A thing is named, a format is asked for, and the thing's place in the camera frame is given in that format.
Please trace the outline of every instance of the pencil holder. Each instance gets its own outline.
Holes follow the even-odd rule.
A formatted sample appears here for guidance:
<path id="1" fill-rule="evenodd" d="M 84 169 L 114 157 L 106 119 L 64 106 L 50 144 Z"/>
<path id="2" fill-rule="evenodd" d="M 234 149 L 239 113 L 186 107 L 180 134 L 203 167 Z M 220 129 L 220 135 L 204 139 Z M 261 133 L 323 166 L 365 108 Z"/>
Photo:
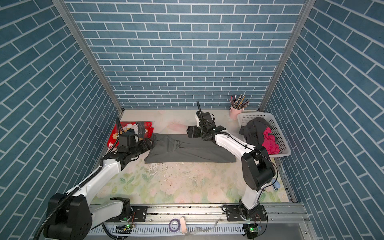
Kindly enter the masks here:
<path id="1" fill-rule="evenodd" d="M 233 120 L 237 120 L 237 115 L 242 113 L 244 108 L 242 109 L 234 109 L 233 107 L 229 108 L 229 117 L 232 118 Z"/>

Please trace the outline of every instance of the purple tape roll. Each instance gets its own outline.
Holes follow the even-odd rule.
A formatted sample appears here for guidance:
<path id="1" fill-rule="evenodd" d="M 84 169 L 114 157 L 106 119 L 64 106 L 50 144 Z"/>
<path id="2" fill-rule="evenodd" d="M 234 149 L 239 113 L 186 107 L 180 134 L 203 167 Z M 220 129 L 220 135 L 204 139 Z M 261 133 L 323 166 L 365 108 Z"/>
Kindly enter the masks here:
<path id="1" fill-rule="evenodd" d="M 172 219 L 170 222 L 169 222 L 169 230 L 171 232 L 177 232 L 179 229 L 180 229 L 180 220 L 179 219 Z"/>

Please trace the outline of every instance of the brick wallpaper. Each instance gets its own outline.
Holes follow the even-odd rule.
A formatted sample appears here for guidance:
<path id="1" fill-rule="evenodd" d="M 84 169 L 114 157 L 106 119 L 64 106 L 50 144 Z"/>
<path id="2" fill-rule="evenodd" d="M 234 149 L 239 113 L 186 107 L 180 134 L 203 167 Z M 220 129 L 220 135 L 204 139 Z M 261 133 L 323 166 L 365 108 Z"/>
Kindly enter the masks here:
<path id="1" fill-rule="evenodd" d="M 384 239 L 384 2 L 317 0 L 267 105 L 319 239 Z"/>
<path id="2" fill-rule="evenodd" d="M 51 0 L 0 0 L 0 239 L 92 170 L 117 112 Z"/>
<path id="3" fill-rule="evenodd" d="M 124 108 L 257 108 L 304 0 L 66 1 Z"/>

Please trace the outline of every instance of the white plastic basket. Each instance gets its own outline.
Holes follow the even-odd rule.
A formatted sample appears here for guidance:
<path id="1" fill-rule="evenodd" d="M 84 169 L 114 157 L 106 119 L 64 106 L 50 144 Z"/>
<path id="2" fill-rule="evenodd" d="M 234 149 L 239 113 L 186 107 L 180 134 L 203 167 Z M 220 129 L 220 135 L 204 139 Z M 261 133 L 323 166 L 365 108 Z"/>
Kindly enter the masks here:
<path id="1" fill-rule="evenodd" d="M 279 125 L 276 122 L 275 117 L 272 114 L 259 112 L 240 113 L 239 115 L 237 115 L 237 120 L 239 122 L 239 126 L 242 127 L 246 126 L 250 120 L 256 117 L 264 118 L 271 125 L 272 134 L 275 136 L 275 141 L 280 148 L 279 154 L 270 154 L 269 157 L 286 157 L 291 155 L 291 149 L 289 148 L 288 143 L 283 135 L 283 132 L 281 131 Z"/>

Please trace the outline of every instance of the blue object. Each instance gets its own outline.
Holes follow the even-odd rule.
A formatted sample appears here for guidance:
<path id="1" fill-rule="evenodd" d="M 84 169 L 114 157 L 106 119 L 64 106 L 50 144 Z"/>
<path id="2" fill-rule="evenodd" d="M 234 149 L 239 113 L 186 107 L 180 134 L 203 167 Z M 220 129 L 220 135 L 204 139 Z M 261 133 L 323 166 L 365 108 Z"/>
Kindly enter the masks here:
<path id="1" fill-rule="evenodd" d="M 276 181 L 273 184 L 273 189 L 278 190 L 279 188 L 280 188 L 280 183 L 278 181 Z"/>

